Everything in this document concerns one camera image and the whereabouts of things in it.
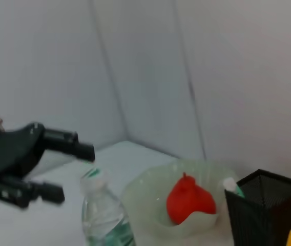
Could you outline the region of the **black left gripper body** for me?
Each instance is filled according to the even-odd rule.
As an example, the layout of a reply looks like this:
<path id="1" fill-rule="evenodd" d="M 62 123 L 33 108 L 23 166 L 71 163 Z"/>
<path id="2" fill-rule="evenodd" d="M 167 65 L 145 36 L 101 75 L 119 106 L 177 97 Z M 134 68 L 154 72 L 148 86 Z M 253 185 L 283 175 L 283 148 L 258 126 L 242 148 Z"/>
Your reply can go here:
<path id="1" fill-rule="evenodd" d="M 0 131 L 0 176 L 25 177 L 39 163 L 44 149 L 40 147 L 45 127 L 31 123 L 14 131 Z"/>

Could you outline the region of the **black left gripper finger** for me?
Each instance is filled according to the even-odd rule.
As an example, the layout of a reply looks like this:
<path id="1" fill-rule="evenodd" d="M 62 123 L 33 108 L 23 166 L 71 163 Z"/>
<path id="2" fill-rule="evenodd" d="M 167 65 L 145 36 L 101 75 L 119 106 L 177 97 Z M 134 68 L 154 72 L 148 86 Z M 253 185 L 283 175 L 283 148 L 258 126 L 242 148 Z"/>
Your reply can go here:
<path id="1" fill-rule="evenodd" d="M 94 146 L 80 142 L 76 132 L 45 129 L 44 146 L 46 150 L 75 156 L 80 160 L 95 161 Z"/>
<path id="2" fill-rule="evenodd" d="M 38 198 L 53 204 L 62 204 L 65 201 L 62 186 L 13 176 L 0 177 L 0 201 L 18 208 L 27 208 L 30 202 Z"/>

